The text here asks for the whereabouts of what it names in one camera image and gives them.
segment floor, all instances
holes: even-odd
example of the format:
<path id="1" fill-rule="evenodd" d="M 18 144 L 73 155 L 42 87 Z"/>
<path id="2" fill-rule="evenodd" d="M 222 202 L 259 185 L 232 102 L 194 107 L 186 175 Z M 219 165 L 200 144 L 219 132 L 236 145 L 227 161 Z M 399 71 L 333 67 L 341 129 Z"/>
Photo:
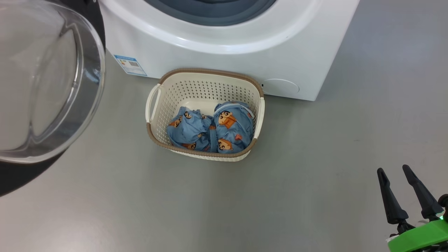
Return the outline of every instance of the floor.
<path id="1" fill-rule="evenodd" d="M 107 56 L 102 102 L 46 172 L 0 198 L 0 250 L 388 251 L 383 167 L 409 222 L 401 170 L 448 193 L 448 2 L 361 0 L 315 102 L 268 96 L 259 140 L 235 164 L 151 142 L 155 80 Z"/>

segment rolled clothes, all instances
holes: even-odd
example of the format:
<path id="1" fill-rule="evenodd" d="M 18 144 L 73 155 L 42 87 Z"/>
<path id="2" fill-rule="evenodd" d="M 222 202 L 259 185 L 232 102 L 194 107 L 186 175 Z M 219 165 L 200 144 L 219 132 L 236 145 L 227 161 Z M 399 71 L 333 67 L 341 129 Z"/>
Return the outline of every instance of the rolled clothes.
<path id="1" fill-rule="evenodd" d="M 219 153 L 237 153 L 247 148 L 254 134 L 254 114 L 244 102 L 225 102 L 215 107 L 213 117 L 200 110 L 181 107 L 167 126 L 173 146 Z"/>
<path id="2" fill-rule="evenodd" d="M 246 149 L 254 136 L 254 114 L 249 105 L 229 101 L 215 107 L 213 119 L 216 125 L 219 153 L 238 153 Z"/>
<path id="3" fill-rule="evenodd" d="M 176 147 L 211 152 L 210 126 L 213 118 L 201 114 L 200 110 L 181 107 L 177 116 L 167 126 L 171 144 Z"/>

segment washing machine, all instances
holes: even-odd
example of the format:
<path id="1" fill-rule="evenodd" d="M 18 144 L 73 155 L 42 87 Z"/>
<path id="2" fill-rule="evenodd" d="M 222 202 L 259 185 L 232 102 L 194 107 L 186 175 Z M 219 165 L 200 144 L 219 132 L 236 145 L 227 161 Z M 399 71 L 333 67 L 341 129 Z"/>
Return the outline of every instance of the washing machine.
<path id="1" fill-rule="evenodd" d="M 267 95 L 315 100 L 359 0 L 100 0 L 107 49 L 128 74 L 249 75 Z"/>

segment plastic basket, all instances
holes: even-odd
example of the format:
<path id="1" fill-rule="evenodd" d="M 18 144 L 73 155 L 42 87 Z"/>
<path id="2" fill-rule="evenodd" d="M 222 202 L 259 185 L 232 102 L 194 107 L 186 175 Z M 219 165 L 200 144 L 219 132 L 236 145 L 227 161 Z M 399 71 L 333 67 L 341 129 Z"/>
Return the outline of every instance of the plastic basket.
<path id="1" fill-rule="evenodd" d="M 171 145 L 166 127 L 177 115 L 180 107 L 200 109 L 205 115 L 213 115 L 215 106 L 225 101 L 246 102 L 254 113 L 254 138 L 245 150 L 222 154 L 187 150 Z M 165 74 L 151 90 L 146 101 L 145 114 L 148 135 L 157 145 L 201 159 L 239 161 L 249 154 L 260 134 L 264 118 L 263 91 L 257 81 L 242 74 L 206 69 L 177 69 Z"/>

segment cartoon print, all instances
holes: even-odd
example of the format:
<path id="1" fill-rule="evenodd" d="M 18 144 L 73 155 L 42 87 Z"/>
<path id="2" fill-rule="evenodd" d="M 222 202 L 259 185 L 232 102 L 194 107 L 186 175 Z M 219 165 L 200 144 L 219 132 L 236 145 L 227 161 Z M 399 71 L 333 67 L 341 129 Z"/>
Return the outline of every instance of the cartoon print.
<path id="1" fill-rule="evenodd" d="M 196 142 L 191 143 L 191 144 L 189 144 L 189 143 L 183 143 L 182 146 L 185 147 L 185 148 L 187 148 L 187 149 L 189 149 L 189 150 L 194 150 L 194 149 L 196 148 Z"/>
<path id="2" fill-rule="evenodd" d="M 226 126 L 227 129 L 230 129 L 232 125 L 236 122 L 236 118 L 233 116 L 232 112 L 223 111 L 218 118 L 218 123 L 220 125 Z"/>
<path id="3" fill-rule="evenodd" d="M 179 119 L 173 121 L 172 123 L 169 124 L 169 126 L 174 126 L 175 128 L 177 128 L 177 126 L 179 126 L 179 124 L 182 122 L 182 116 L 179 116 Z"/>
<path id="4" fill-rule="evenodd" d="M 190 114 L 188 114 L 188 111 L 185 111 L 184 116 L 187 119 L 191 119 L 191 116 L 190 116 Z"/>
<path id="5" fill-rule="evenodd" d="M 232 143 L 225 139 L 222 139 L 222 138 L 218 140 L 218 146 L 221 151 L 222 150 L 233 150 Z"/>

